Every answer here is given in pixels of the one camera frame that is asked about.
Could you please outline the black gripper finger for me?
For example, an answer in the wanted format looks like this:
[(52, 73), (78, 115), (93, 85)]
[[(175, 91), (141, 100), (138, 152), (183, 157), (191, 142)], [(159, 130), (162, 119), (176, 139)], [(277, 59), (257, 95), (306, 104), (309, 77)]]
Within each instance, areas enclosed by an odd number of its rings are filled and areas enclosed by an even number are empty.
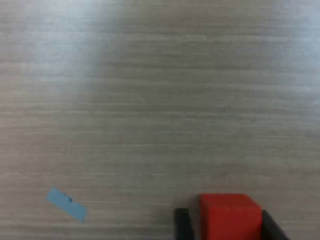
[(175, 208), (173, 211), (174, 239), (194, 240), (195, 233), (192, 227), (190, 212), (187, 208)]
[(262, 210), (261, 240), (290, 240), (267, 210)]

